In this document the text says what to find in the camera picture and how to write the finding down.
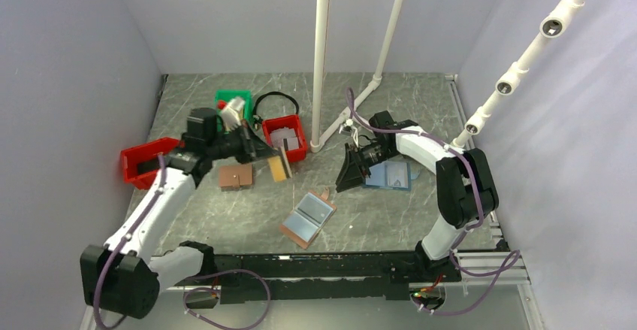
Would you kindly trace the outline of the blue card holder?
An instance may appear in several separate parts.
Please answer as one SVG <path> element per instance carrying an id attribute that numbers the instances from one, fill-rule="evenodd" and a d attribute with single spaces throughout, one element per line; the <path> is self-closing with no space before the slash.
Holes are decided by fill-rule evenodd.
<path id="1" fill-rule="evenodd" d="M 363 187 L 410 191 L 419 174 L 420 170 L 412 170 L 408 162 L 385 161 L 370 167 L 370 176 L 365 179 Z"/>

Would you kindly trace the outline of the tan card holder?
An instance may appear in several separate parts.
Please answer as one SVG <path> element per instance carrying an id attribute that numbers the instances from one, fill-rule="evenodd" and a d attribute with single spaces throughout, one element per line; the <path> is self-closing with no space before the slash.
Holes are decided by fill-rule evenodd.
<path id="1" fill-rule="evenodd" d="M 279 225 L 279 230 L 300 248 L 306 250 L 337 211 L 329 200 L 330 188 L 321 193 L 309 191 L 293 207 Z"/>
<path id="2" fill-rule="evenodd" d="M 219 188 L 222 191 L 248 189 L 254 185 L 252 164 L 219 167 Z"/>

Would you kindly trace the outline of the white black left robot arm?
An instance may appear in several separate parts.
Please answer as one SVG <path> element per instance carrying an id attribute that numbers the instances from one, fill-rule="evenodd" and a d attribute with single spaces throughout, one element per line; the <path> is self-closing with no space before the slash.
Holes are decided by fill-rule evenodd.
<path id="1" fill-rule="evenodd" d="M 108 327 L 104 310 L 142 319 L 166 289 L 188 279 L 204 285 L 217 275 L 210 245 L 184 241 L 164 256 L 153 255 L 213 163 L 228 158 L 240 164 L 267 160 L 275 180 L 291 175 L 284 149 L 261 140 L 236 111 L 192 110 L 175 148 L 158 153 L 158 173 L 141 203 L 101 246 L 89 245 L 80 256 L 84 299 L 98 327 Z"/>

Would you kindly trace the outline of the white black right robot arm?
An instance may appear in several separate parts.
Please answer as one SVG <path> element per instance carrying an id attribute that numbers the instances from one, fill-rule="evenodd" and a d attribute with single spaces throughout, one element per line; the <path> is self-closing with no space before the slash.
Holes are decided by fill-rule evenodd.
<path id="1" fill-rule="evenodd" d="M 387 111 L 374 114 L 364 128 L 374 135 L 365 146 L 359 144 L 353 119 L 340 125 L 340 132 L 352 138 L 346 145 L 343 166 L 335 185 L 338 192 L 362 186 L 371 168 L 398 155 L 407 156 L 436 177 L 439 216 L 421 240 L 424 251 L 414 261 L 414 271 L 431 281 L 443 270 L 442 260 L 479 227 L 499 205 L 499 197 L 486 155 L 480 149 L 463 150 L 441 141 L 412 120 L 395 121 Z"/>

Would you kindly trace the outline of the white cards in red bin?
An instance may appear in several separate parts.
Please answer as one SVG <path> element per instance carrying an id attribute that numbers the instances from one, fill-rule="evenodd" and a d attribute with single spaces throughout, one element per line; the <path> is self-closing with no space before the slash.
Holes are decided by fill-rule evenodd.
<path id="1" fill-rule="evenodd" d="M 298 136 L 293 128 L 275 129 L 270 133 L 270 139 L 276 148 L 282 147 L 286 151 L 300 148 Z"/>

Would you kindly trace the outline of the tan closed card holder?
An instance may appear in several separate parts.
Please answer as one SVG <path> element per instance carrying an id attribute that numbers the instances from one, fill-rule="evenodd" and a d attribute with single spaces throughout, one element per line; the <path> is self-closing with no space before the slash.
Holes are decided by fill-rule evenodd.
<path id="1" fill-rule="evenodd" d="M 252 164 L 219 167 L 219 188 L 222 191 L 248 189 L 254 185 Z"/>

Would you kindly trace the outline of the small red bin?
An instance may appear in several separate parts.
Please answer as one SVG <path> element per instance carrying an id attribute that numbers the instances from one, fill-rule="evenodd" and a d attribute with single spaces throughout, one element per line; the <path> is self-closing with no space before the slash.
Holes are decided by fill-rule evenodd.
<path id="1" fill-rule="evenodd" d="M 308 145 L 297 114 L 265 120 L 262 130 L 268 144 L 284 148 L 289 162 L 300 162 L 306 158 Z"/>

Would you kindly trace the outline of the green bin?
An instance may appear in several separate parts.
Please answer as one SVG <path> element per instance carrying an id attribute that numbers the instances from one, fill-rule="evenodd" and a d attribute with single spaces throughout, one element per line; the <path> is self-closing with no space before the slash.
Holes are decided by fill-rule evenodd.
<path id="1" fill-rule="evenodd" d="M 245 120 L 252 125 L 253 100 L 252 94 L 247 90 L 218 90 L 214 97 L 214 104 L 219 116 L 218 127 L 229 132 L 239 126 L 240 120 Z"/>

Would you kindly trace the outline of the large red bin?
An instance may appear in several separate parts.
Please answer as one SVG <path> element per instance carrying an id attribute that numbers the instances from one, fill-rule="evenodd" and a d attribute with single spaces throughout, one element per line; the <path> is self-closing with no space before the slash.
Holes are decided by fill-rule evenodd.
<path id="1" fill-rule="evenodd" d="M 136 189 L 149 189 L 159 170 L 158 155 L 166 155 L 178 144 L 176 138 L 159 138 L 120 152 L 122 179 Z"/>

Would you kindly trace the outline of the white PVC pipe frame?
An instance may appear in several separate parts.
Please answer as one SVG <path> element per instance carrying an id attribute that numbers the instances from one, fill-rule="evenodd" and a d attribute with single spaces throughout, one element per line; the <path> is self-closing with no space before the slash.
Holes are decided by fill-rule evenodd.
<path id="1" fill-rule="evenodd" d="M 328 44 L 328 23 L 331 0 L 316 0 L 314 57 L 312 69 L 312 121 L 310 131 L 310 150 L 313 153 L 320 151 L 327 140 L 330 139 L 341 126 L 352 125 L 354 110 L 357 109 L 371 93 L 378 89 L 382 83 L 382 73 L 385 69 L 392 40 L 394 39 L 394 33 L 400 18 L 403 2 L 404 0 L 394 0 L 392 5 L 391 14 L 372 80 L 362 90 L 358 97 L 346 102 L 346 108 L 340 111 L 337 118 L 324 132 L 322 132 L 322 94 L 324 89 L 325 60 Z"/>

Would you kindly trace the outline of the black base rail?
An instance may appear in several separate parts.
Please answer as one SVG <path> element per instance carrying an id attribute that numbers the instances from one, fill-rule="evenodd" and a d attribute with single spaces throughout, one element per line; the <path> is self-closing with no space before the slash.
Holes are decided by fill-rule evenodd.
<path id="1" fill-rule="evenodd" d="M 354 253 L 225 254 L 215 257 L 217 280 L 182 280 L 187 289 L 216 285 L 222 304 L 247 301 L 383 298 L 408 301 L 434 283 L 462 276 L 447 259 L 420 250 Z"/>

